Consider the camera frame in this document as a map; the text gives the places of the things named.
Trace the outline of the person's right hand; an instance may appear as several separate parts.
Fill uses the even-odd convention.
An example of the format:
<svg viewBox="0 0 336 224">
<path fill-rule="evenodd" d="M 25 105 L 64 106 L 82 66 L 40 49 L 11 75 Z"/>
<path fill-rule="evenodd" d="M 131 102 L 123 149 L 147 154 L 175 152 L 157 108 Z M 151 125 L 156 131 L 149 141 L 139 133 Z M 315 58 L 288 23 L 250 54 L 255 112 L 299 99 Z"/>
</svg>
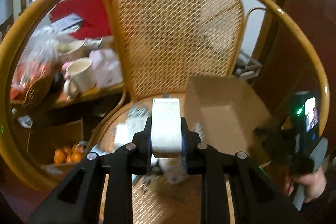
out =
<svg viewBox="0 0 336 224">
<path fill-rule="evenodd" d="M 320 165 L 314 173 L 294 174 L 285 177 L 284 192 L 290 195 L 293 190 L 293 184 L 303 185 L 305 189 L 304 203 L 308 203 L 318 198 L 325 190 L 327 179 L 323 167 Z"/>
</svg>

